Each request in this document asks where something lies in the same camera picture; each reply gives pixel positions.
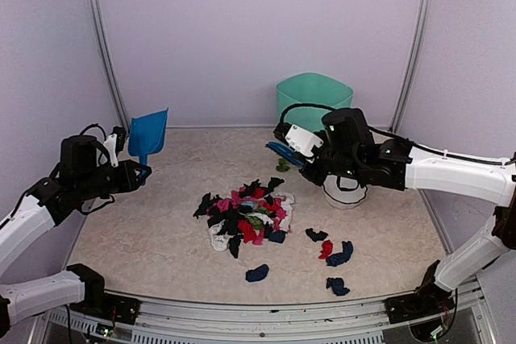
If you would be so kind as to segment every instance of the white container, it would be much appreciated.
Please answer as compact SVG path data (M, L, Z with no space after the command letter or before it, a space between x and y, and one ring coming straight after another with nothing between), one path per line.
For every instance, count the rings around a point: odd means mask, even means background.
M338 186L337 180L337 176L329 175L322 185L324 197L332 206L337 209L352 209L365 199L367 187L360 187L356 180L344 177L340 178Z

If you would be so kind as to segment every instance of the pile of clothes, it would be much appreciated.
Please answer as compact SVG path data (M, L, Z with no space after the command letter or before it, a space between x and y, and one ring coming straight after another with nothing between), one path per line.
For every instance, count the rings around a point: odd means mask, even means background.
M255 180L232 191L227 198L207 193L193 216L198 219L207 215L211 246L216 251L229 248L235 258L242 240L254 245L261 245L264 239L283 243L290 232L294 199L289 193L273 191L284 182L273 177L267 186L262 186L260 180Z

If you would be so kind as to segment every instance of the blue tool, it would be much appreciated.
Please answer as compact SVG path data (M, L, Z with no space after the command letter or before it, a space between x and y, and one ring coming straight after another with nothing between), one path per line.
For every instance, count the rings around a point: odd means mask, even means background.
M287 147L286 145L283 145L281 143L274 143L271 141L270 143L265 144L265 146L268 149L276 152L279 156L287 159L291 164L294 165L294 167L301 168L303 166L302 161L295 158L294 154L296 152Z
M139 162L147 165L148 156L163 149L168 116L169 109L140 118L132 118L127 146L129 155L138 156Z

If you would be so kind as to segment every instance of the white cloth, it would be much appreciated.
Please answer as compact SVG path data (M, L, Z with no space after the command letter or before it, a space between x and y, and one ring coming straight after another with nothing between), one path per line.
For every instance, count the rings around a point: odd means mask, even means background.
M208 234L210 235L211 239L211 246L215 251L226 251L227 250L227 244L229 243L229 240L231 238L230 235L217 235L217 233L223 228L225 220L223 220L220 223L217 223L216 225L213 225L208 229Z
M273 194L273 197L279 197L281 199L281 208L287 213L287 216L281 219L280 230L288 233L290 231L290 223L292 221L293 214L293 195L291 193L275 193Z
M273 225L274 221L268 217L268 215L265 215L264 213L248 213L248 217L257 217L264 221L264 223L268 223L269 225Z

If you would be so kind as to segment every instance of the blue dustpan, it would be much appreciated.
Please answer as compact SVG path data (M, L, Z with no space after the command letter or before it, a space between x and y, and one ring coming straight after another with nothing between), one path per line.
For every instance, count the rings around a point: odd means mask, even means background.
M129 155L138 156L139 162L147 165L148 156L163 149L168 116L169 109L140 118L132 118L127 146Z

